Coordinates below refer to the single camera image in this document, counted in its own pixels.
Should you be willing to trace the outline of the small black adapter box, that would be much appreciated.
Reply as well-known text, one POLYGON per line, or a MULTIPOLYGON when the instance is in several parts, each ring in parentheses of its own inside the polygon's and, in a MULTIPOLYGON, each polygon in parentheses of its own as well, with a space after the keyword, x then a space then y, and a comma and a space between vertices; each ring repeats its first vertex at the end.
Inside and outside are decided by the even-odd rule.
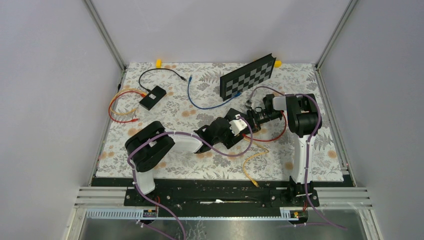
POLYGON ((155 86, 145 97, 143 97, 139 104, 150 111, 165 95, 166 90, 160 86, 155 86))

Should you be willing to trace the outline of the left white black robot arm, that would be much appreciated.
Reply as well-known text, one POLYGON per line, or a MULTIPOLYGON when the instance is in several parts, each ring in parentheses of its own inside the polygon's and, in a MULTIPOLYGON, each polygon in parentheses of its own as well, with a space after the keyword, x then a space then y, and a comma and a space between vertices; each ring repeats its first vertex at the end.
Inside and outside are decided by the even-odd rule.
POLYGON ((218 117, 192 133, 167 130, 160 121, 150 123, 124 144, 137 189, 136 199, 144 206, 154 202, 153 169, 169 151, 218 152, 216 144, 230 149, 244 138, 244 134, 256 132, 257 123, 251 110, 241 113, 233 108, 225 117, 218 117))

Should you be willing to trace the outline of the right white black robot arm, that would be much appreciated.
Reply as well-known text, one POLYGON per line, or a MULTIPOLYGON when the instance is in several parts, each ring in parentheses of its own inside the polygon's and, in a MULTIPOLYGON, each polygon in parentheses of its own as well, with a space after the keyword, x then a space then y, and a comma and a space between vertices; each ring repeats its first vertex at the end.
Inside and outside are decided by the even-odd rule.
POLYGON ((249 98, 247 108, 248 121, 252 130, 257 132, 261 125, 275 119, 285 118, 286 127, 296 135, 294 141, 294 164, 290 181, 308 184, 309 163, 312 158, 312 147, 318 130, 322 126, 322 116, 314 94, 289 94, 283 96, 266 95, 264 108, 255 110, 249 98))

